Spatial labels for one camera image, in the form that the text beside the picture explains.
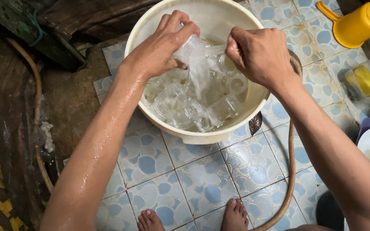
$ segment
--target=blue and white tile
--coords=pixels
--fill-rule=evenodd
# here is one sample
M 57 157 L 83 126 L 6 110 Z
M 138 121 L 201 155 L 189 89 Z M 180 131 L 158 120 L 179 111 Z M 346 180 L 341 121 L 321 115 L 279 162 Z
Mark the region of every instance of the blue and white tile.
M 249 4 L 242 4 L 247 8 L 265 28 L 284 29 L 302 22 L 292 0 L 249 0 Z
M 259 129 L 254 135 L 257 135 L 259 133 L 262 133 L 261 129 Z M 231 134 L 229 134 L 228 139 L 219 142 L 218 145 L 219 145 L 220 149 L 224 149 L 224 148 L 229 147 L 231 145 L 234 145 L 238 142 L 246 140 L 249 137 L 252 137 L 252 135 L 251 135 L 251 131 L 249 130 L 249 123 L 246 123 L 243 126 L 241 126 L 240 128 L 236 129 Z
M 193 220 L 175 171 L 128 189 L 128 196 L 136 218 L 150 208 L 157 213 L 166 231 Z
M 277 213 L 284 201 L 288 186 L 285 181 L 277 182 L 258 192 L 242 198 L 248 216 L 255 228 L 269 221 Z M 306 224 L 295 200 L 291 200 L 283 217 L 269 230 L 284 231 Z
M 282 30 L 286 34 L 288 49 L 295 52 L 302 66 L 322 59 L 316 41 L 306 26 L 307 24 L 300 23 Z
M 304 21 L 322 15 L 322 12 L 316 8 L 317 2 L 319 0 L 294 0 L 296 8 Z M 339 9 L 339 4 L 336 0 L 322 0 L 322 2 L 332 11 Z
M 161 131 L 155 126 L 125 135 L 118 164 L 127 188 L 173 169 Z
M 262 130 L 264 132 L 269 129 L 284 124 L 290 121 L 290 117 L 286 112 L 285 108 L 279 102 L 279 100 L 271 94 L 268 101 L 261 109 L 262 113 Z
M 314 167 L 296 174 L 294 197 L 308 224 L 316 224 L 316 205 L 326 191 L 328 188 Z
M 149 119 L 144 115 L 144 113 L 141 111 L 141 109 L 139 109 L 139 107 L 136 107 L 128 123 L 127 131 L 125 132 L 125 134 L 138 131 L 142 128 L 145 128 L 151 125 L 152 125 L 151 121 L 149 121 Z
M 102 196 L 102 199 L 116 195 L 120 192 L 124 192 L 126 190 L 124 180 L 122 179 L 121 171 L 119 170 L 118 164 L 116 164 L 115 168 L 113 169 L 112 175 L 106 186 L 105 193 Z
M 342 16 L 340 10 L 335 13 Z M 348 48 L 338 44 L 332 34 L 332 21 L 324 15 L 320 15 L 314 19 L 305 22 L 306 28 L 311 32 L 315 39 L 316 47 L 322 55 L 322 58 L 327 58 L 339 52 L 345 51 Z
M 100 102 L 100 105 L 104 102 L 104 99 L 106 97 L 106 93 L 100 94 L 98 97 L 98 101 Z
M 182 139 L 166 132 L 162 132 L 165 144 L 175 168 L 188 164 L 201 157 L 219 151 L 219 146 L 215 144 L 194 145 L 184 144 Z
M 232 145 L 222 154 L 241 197 L 284 178 L 264 134 Z
M 351 111 L 352 116 L 358 124 L 362 124 L 362 121 L 367 118 L 367 111 L 370 108 L 370 103 L 355 102 L 349 97 L 345 98 L 345 103 Z
M 113 78 L 111 76 L 102 78 L 94 82 L 94 88 L 97 95 L 102 95 L 109 91 L 109 88 L 113 82 Z
M 116 70 L 124 60 L 124 53 L 127 41 L 117 43 L 102 49 L 106 63 L 108 65 L 111 76 L 115 76 Z
M 289 135 L 289 123 L 282 124 L 275 127 L 267 132 L 265 136 L 269 141 L 272 151 L 275 154 L 278 164 L 285 177 L 289 176 L 289 151 L 288 151 L 288 135 Z M 303 147 L 302 141 L 299 135 L 294 135 L 294 151 L 295 151 L 295 172 L 312 166 L 311 161 L 306 154 L 305 148 Z
M 239 198 L 221 152 L 180 167 L 176 174 L 196 218 Z
M 184 226 L 175 229 L 174 231 L 197 231 L 197 227 L 195 226 L 195 221 L 192 221 Z
M 126 192 L 101 201 L 97 212 L 98 231 L 137 231 L 135 216 Z
M 198 231 L 219 231 L 221 230 L 222 220 L 224 217 L 226 206 L 212 211 L 203 217 L 195 219 Z M 251 222 L 249 222 L 248 230 L 253 229 Z
M 338 86 L 339 91 L 341 91 L 342 97 L 348 97 L 345 87 L 341 83 L 341 78 L 344 74 L 356 67 L 358 64 L 367 61 L 365 52 L 362 48 L 355 48 L 342 51 L 334 56 L 324 59 L 325 65 L 328 67 L 329 72 L 331 73 L 333 80 Z
M 323 110 L 348 137 L 352 137 L 359 130 L 344 100 L 328 105 Z
M 321 107 L 342 99 L 342 94 L 323 61 L 304 66 L 302 81 L 306 90 Z

